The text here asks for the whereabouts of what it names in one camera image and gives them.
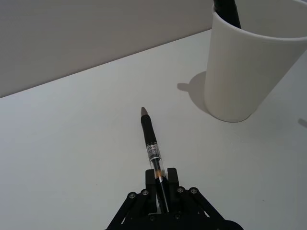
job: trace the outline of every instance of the white tabletop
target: white tabletop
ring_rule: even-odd
[[[307,53],[249,119],[226,123],[202,110],[209,42],[207,31],[1,98],[0,228],[105,229],[145,187],[145,106],[182,186],[244,229],[305,229]]]

